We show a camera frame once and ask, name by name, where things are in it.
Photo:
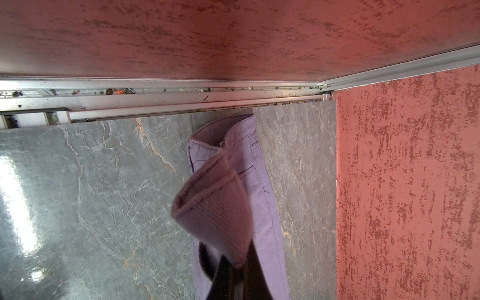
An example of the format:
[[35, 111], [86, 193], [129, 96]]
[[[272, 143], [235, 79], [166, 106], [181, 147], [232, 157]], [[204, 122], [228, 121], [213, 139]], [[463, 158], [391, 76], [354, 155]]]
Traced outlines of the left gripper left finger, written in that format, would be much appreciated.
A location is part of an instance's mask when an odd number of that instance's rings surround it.
[[236, 270], [225, 256], [221, 257], [207, 300], [234, 300]]

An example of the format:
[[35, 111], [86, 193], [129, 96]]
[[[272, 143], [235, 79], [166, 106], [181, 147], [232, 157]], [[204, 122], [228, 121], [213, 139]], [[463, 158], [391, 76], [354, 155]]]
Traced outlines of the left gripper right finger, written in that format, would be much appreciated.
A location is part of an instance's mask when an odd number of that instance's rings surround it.
[[251, 242], [247, 259], [243, 266], [243, 300], [272, 300], [272, 296], [263, 274], [255, 244]]

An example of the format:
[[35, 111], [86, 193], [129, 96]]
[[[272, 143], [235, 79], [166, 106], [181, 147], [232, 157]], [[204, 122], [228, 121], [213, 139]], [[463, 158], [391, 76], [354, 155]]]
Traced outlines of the purple trousers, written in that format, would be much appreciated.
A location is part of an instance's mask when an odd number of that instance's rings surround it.
[[236, 270], [235, 300], [242, 300], [253, 242], [272, 299], [290, 299], [280, 217], [255, 116], [205, 125], [190, 138], [187, 154], [192, 176], [172, 202], [171, 217], [193, 238], [196, 298], [206, 300], [225, 256]]

